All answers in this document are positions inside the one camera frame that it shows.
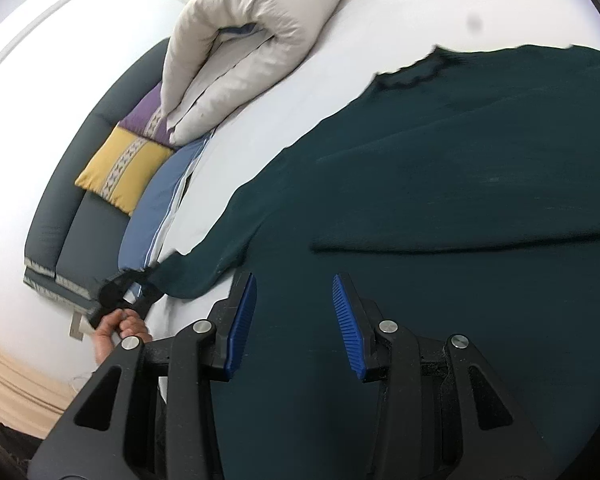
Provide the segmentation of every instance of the yellow cushion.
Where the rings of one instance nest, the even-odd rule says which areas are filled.
[[[75,185],[131,216],[144,188],[171,155],[173,150],[116,126]]]

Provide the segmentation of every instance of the purple cushion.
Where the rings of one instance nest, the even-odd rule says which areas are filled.
[[[138,105],[131,110],[131,113],[118,123],[118,126],[177,150],[179,146],[174,146],[169,142],[167,122],[160,113],[161,87],[162,81],[142,98]]]

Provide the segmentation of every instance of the metal screw cap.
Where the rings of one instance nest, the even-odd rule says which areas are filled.
[[[211,323],[209,321],[207,321],[206,319],[201,319],[200,321],[197,321],[193,324],[193,331],[194,332],[198,332],[199,334],[204,334],[206,332],[209,332],[209,330],[211,330]]]
[[[122,348],[125,350],[133,350],[140,344],[140,340],[136,336],[125,337],[122,340]]]
[[[385,319],[384,321],[380,322],[378,328],[385,334],[392,334],[396,330],[398,330],[398,324],[395,321],[391,321],[390,319]]]
[[[469,346],[469,340],[460,334],[457,334],[451,338],[451,344],[456,348],[467,348]]]

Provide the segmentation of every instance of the sofa cushion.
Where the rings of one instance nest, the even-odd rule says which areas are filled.
[[[129,216],[87,192],[64,241],[56,283],[94,300],[103,280],[118,272],[118,250]]]

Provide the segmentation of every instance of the bed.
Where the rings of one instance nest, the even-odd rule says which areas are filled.
[[[355,99],[375,73],[409,66],[435,44],[479,51],[526,43],[600,50],[600,13],[591,0],[342,0],[304,63],[216,130],[162,234],[159,259],[195,247],[238,186]],[[171,336],[206,317],[231,282],[229,273],[195,300],[161,300],[148,317],[153,334]]]

